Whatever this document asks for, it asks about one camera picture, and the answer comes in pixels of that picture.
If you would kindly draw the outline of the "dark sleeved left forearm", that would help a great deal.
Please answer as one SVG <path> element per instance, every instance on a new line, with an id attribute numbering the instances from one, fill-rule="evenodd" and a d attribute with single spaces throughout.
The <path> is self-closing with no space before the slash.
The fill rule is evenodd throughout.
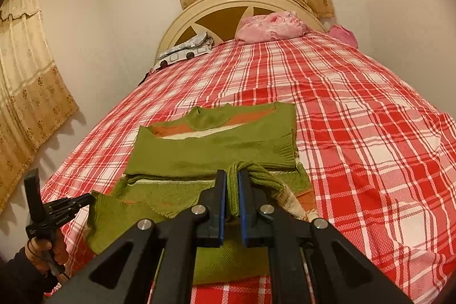
<path id="1" fill-rule="evenodd" d="M 57 286 L 50 271 L 42 274 L 21 248 L 8 262 L 1 263 L 1 303 L 43 303 L 46 293 Z"/>

